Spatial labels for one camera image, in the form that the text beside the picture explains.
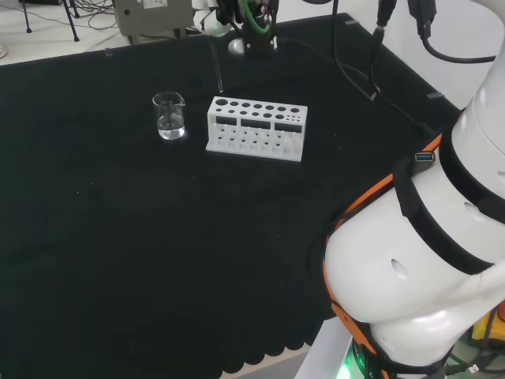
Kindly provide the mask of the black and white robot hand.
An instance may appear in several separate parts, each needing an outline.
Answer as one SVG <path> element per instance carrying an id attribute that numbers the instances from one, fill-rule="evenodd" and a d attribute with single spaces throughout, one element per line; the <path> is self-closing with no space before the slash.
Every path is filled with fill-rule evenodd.
<path id="1" fill-rule="evenodd" d="M 228 45 L 233 54 L 260 57 L 277 50 L 277 1 L 193 1 L 192 6 L 198 32 L 215 38 L 235 33 Z"/>

